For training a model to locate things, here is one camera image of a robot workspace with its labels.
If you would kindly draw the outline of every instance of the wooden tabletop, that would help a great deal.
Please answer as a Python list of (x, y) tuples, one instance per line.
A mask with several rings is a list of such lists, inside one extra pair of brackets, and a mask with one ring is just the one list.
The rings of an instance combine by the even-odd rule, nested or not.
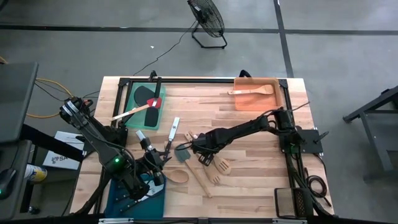
[[(103, 125), (110, 125), (110, 118), (118, 90), (120, 77), (104, 77), (95, 118)], [(301, 78), (288, 78), (292, 107), (298, 107), (308, 101), (304, 81)], [(184, 133), (192, 130), (194, 133), (205, 133), (214, 128), (229, 128), (250, 119), (256, 118), (262, 112), (236, 111), (234, 96), (227, 95), (233, 89), (233, 84), (220, 83), (164, 83), (166, 99), (159, 130), (143, 130), (150, 138), (152, 145), (162, 151), (168, 141), (169, 132), (174, 117), (180, 117), (180, 124), (173, 145), (186, 142)], [(124, 90), (121, 108), (124, 105)], [(310, 107), (304, 106), (294, 111), (296, 125), (303, 129), (313, 128)], [(133, 130), (129, 130), (127, 149), (134, 157), (142, 157), (143, 150)], [(176, 158), (168, 161), (165, 170), (183, 169), (189, 173), (189, 181), (184, 184), (167, 182), (164, 217), (222, 217), (222, 218), (274, 218), (274, 189), (288, 188), (289, 179), (285, 157), (279, 149), (277, 136), (261, 132), (235, 140), (221, 150), (218, 155), (229, 161), (232, 171), (229, 176), (222, 176), (220, 185), (212, 184), (196, 157), (191, 158), (192, 164), (203, 177), (213, 198), (207, 198), (198, 181), (185, 164)], [(303, 155), (303, 164), (310, 175), (320, 176), (327, 184), (322, 163), (311, 154)], [(97, 153), (85, 159), (81, 165), (71, 212), (80, 209), (97, 188), (100, 180), (101, 164)], [(106, 206), (108, 188), (104, 191), (101, 210)], [(330, 213), (324, 200), (321, 205)]]

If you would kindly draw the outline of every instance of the red spatula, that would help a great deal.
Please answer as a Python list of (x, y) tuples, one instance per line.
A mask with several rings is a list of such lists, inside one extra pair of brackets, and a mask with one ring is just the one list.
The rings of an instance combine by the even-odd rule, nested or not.
[(162, 106), (162, 99), (160, 97), (159, 98), (152, 98), (152, 99), (147, 100), (147, 104), (146, 105), (140, 106), (138, 108), (134, 108), (131, 111), (127, 111), (127, 112), (125, 112), (123, 114), (117, 115), (117, 116), (113, 117), (111, 119), (111, 121), (114, 121), (116, 119), (122, 118), (124, 116), (129, 115), (129, 114), (137, 113), (138, 111), (142, 111), (142, 110), (150, 108), (150, 107), (160, 108), (160, 106)]

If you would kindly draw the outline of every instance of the fan stand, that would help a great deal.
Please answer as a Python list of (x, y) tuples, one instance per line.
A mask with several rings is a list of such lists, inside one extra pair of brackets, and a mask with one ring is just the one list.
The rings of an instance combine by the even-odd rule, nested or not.
[(200, 45), (201, 48), (204, 48), (204, 49), (219, 49), (219, 48), (224, 49), (224, 48), (228, 45), (228, 43), (227, 43), (226, 40), (225, 40), (224, 35), (222, 34), (221, 37), (223, 38), (223, 40), (224, 40), (224, 42), (225, 42), (225, 45), (223, 45), (223, 46), (212, 46), (212, 47), (203, 46), (203, 44), (201, 44), (201, 43), (199, 42), (199, 40), (195, 37), (195, 35), (193, 35), (193, 34), (198, 30), (198, 26), (199, 26), (199, 22), (197, 23), (197, 25), (195, 26), (195, 28), (194, 28), (193, 31), (192, 31), (192, 38), (194, 38), (195, 41), (198, 42), (198, 44)]

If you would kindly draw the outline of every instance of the small gray object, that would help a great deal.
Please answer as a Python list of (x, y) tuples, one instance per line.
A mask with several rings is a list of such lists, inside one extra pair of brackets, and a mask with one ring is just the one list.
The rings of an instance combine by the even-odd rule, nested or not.
[(179, 150), (179, 148), (181, 149), (181, 148), (184, 148), (184, 147), (185, 147), (185, 146), (182, 145), (182, 146), (176, 147), (176, 148), (174, 149), (175, 157), (176, 157), (176, 158), (178, 159), (178, 161), (180, 161), (180, 162), (184, 162), (184, 161), (186, 161), (187, 159), (191, 158), (191, 154), (188, 152), (188, 149)]

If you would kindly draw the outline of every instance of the black fan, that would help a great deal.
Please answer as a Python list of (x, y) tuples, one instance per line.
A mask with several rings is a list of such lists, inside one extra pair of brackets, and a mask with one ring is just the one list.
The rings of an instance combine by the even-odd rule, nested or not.
[[(214, 3), (211, 0), (188, 0), (188, 4), (191, 7), (193, 15), (198, 21), (197, 25), (192, 31), (192, 38), (194, 38), (202, 48), (224, 49), (227, 46), (227, 42), (224, 38), (224, 22)], [(197, 31), (199, 24), (210, 36), (214, 38), (222, 37), (225, 45), (212, 47), (203, 46), (203, 44), (199, 42), (195, 35), (193, 35)]]

